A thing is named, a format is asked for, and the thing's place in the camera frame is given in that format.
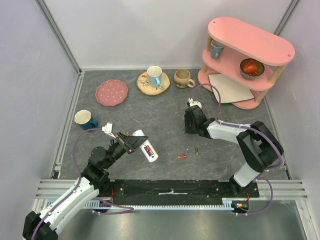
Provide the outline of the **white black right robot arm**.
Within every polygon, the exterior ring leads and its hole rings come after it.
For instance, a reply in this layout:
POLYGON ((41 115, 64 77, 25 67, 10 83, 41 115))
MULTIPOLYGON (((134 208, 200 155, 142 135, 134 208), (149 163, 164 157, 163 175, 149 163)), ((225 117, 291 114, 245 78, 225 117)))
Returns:
POLYGON ((202 109, 193 105, 184 112, 184 124, 186 134, 238 144, 245 163, 230 178, 229 191, 235 197, 242 196, 247 186, 265 170, 275 167, 276 160, 282 162, 283 147, 261 121, 250 125, 206 118, 202 109))

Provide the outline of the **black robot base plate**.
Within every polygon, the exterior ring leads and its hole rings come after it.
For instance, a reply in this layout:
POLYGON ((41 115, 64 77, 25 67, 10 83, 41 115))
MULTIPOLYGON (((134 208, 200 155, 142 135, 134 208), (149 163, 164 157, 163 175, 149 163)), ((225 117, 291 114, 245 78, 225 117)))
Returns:
POLYGON ((258 198, 260 193, 256 183, 238 188, 228 180, 117 179, 98 196, 124 205, 217 205, 223 198, 258 198))

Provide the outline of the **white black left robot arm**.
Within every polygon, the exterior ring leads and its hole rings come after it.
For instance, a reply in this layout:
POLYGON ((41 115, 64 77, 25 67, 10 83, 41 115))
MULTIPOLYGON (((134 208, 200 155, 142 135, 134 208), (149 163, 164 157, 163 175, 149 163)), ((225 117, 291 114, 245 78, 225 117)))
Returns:
POLYGON ((68 222, 85 204, 97 196, 104 197, 109 193, 110 179, 107 169, 125 153, 134 153, 147 140, 148 137, 144 135, 128 136, 118 132, 108 149, 95 147, 91 151, 87 166, 72 187, 41 212, 31 211, 25 217, 23 238, 57 240, 68 222))

